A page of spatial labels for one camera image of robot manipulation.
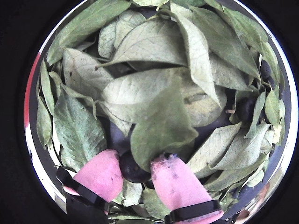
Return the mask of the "pink-tipped black gripper finger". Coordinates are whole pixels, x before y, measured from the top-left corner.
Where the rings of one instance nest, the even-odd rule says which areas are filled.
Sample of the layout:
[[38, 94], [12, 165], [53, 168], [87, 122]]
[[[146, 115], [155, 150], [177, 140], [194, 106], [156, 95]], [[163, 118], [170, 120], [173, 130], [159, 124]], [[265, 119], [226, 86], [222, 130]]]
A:
[[109, 203], [123, 187], [116, 150], [100, 152], [73, 177], [65, 168], [59, 167], [56, 177], [63, 185], [66, 212], [71, 224], [109, 223]]
[[170, 210], [166, 224], [210, 224], [224, 211], [208, 194], [191, 169], [175, 154], [150, 163], [152, 181], [161, 202]]

